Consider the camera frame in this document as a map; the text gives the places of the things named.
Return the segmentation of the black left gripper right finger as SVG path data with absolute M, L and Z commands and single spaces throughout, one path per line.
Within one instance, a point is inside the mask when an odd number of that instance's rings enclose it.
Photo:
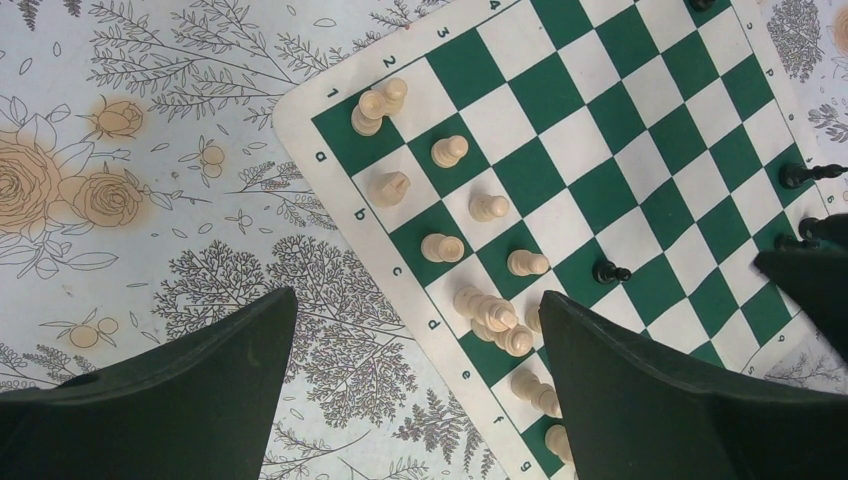
M 582 479 L 843 479 L 847 399 L 681 353 L 546 291 L 539 316 Z

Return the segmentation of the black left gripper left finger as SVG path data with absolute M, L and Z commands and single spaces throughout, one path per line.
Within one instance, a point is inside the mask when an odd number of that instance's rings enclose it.
M 273 290 L 198 331 L 52 389 L 1 396 L 5 479 L 255 479 L 298 302 Z

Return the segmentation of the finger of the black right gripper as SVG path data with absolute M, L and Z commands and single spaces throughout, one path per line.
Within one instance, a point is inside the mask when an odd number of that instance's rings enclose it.
M 754 266 L 808 316 L 847 359 L 847 254 L 837 250 L 764 251 Z

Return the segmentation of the black rook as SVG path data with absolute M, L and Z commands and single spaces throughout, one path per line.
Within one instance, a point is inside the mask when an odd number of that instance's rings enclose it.
M 847 247 L 847 214 L 840 213 L 818 219 L 806 217 L 798 226 L 800 236 L 807 240 L 826 241 Z

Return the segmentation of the black bishop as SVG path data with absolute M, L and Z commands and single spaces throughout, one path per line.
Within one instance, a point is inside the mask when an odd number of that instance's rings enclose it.
M 787 163 L 779 170 L 778 180 L 786 189 L 798 189 L 807 181 L 838 178 L 846 172 L 847 168 L 838 164 L 808 168 L 799 163 Z

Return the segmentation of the black pawn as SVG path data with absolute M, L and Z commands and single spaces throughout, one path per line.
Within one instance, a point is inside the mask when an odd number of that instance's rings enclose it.
M 799 240 L 794 235 L 781 233 L 774 240 L 774 248 L 778 251 L 818 250 L 820 244 L 813 240 Z
M 594 263 L 592 275 L 593 279 L 602 285 L 627 282 L 632 278 L 632 272 L 629 269 L 619 267 L 614 262 L 606 259 Z

